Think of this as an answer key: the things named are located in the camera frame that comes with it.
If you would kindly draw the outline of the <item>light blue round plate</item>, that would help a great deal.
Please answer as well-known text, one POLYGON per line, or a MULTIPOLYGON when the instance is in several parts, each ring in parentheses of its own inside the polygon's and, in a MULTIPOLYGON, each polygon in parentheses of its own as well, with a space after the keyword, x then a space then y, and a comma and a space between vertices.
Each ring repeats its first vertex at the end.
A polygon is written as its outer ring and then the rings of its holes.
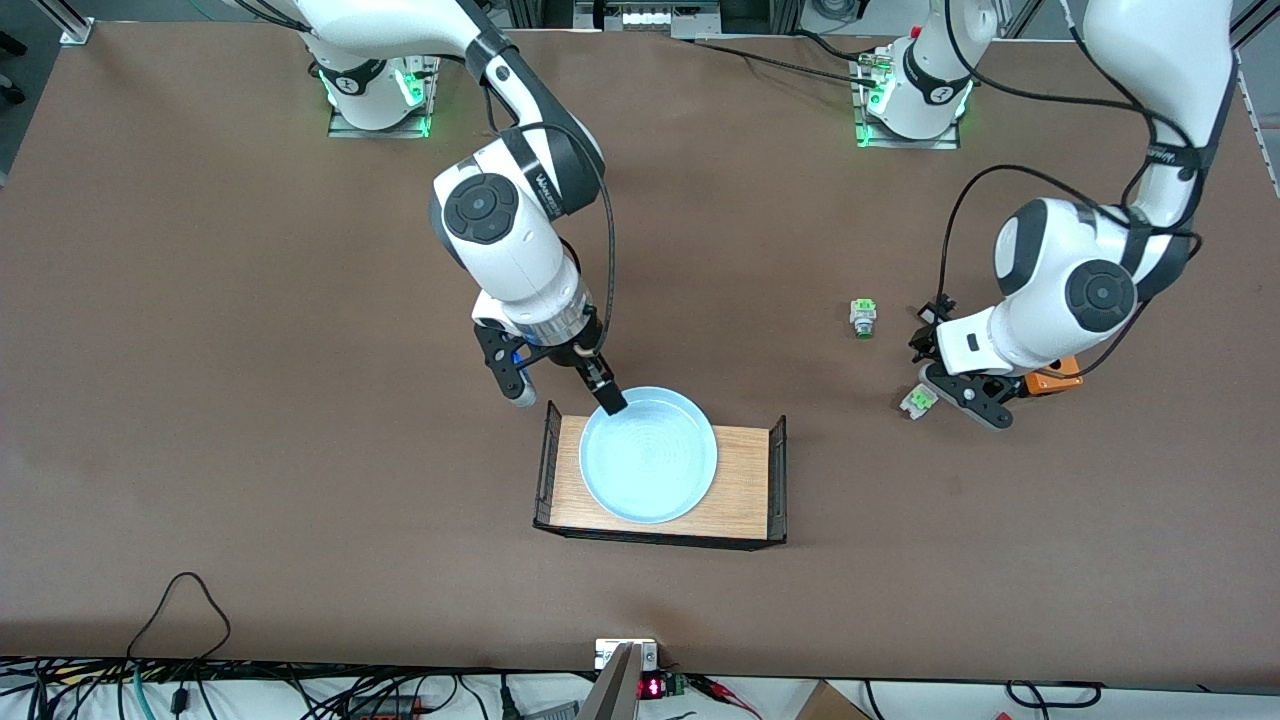
POLYGON ((705 497, 719 461, 704 411, 680 392, 645 386, 623 392, 626 407, 594 411, 579 442, 590 496, 609 514, 639 524, 672 521, 705 497))

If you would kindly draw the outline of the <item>grey metal bar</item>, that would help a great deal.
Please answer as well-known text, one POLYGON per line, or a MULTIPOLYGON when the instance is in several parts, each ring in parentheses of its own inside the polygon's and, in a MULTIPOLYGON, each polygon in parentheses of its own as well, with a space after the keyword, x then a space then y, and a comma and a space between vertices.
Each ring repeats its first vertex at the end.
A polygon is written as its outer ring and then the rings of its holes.
POLYGON ((605 651, 604 657, 605 665, 575 720, 636 720, 637 683, 646 657, 644 644, 621 641, 605 651))

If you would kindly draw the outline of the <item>red clip leads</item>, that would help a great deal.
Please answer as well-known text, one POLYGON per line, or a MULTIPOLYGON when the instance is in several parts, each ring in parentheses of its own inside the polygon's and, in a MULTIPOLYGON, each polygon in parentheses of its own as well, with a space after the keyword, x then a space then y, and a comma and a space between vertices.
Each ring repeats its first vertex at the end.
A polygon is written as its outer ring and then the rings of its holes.
POLYGON ((754 720, 764 720, 764 717, 751 705, 741 700, 727 685, 700 674, 686 674, 684 678, 691 689, 705 696, 707 698, 713 700, 717 703, 740 708, 750 714, 754 720))

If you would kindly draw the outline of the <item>brown cardboard piece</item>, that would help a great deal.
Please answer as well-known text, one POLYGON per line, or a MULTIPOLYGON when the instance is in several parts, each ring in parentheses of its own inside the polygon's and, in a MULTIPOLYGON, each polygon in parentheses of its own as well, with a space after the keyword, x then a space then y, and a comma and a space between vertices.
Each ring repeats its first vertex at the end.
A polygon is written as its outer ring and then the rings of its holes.
POLYGON ((794 720, 874 720, 827 680, 818 680, 794 720))

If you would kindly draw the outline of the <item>orange button enclosure box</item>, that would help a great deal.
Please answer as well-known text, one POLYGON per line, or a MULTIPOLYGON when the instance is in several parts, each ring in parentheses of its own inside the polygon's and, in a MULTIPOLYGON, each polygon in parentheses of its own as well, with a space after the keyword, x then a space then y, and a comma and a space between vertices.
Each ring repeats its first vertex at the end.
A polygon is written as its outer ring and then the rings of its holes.
POLYGON ((1080 370, 1074 355, 1055 360, 1047 366, 1028 372, 1021 378, 1020 396, 1044 397, 1073 389, 1084 383, 1084 379, 1076 375, 1080 370))

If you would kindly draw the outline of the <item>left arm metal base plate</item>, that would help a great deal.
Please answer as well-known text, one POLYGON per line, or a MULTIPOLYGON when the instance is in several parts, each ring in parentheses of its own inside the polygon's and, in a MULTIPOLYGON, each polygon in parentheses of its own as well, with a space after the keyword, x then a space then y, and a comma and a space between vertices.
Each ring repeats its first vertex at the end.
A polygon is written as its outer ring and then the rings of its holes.
POLYGON ((929 105, 919 90, 895 77, 902 58, 892 46, 861 53, 849 63, 858 147, 955 150, 969 88, 956 99, 929 105))

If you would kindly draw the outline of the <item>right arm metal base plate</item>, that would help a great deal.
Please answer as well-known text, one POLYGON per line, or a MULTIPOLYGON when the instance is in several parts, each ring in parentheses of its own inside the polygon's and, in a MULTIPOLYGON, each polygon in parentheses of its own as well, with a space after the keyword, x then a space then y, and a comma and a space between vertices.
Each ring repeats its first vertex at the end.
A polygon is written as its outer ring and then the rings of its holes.
POLYGON ((365 59, 316 44, 319 78, 332 106, 332 138, 426 138, 431 131, 439 59, 365 59))

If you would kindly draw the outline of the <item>aluminium frame with white connector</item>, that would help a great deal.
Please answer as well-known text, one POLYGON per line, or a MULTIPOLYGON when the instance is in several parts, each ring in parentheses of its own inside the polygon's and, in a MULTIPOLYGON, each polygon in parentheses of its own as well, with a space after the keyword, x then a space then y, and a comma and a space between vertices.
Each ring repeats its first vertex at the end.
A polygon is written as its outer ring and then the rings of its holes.
POLYGON ((723 29, 718 0, 573 0, 573 28, 698 40, 723 29))

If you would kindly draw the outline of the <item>aluminium corner bracket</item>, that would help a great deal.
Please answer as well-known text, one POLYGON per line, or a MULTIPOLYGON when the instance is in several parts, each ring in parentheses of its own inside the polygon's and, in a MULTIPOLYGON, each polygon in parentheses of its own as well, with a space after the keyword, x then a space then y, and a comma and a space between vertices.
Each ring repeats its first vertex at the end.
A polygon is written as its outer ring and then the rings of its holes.
POLYGON ((87 44, 95 18, 77 10, 72 0, 29 1, 60 29, 60 45, 83 46, 87 44))

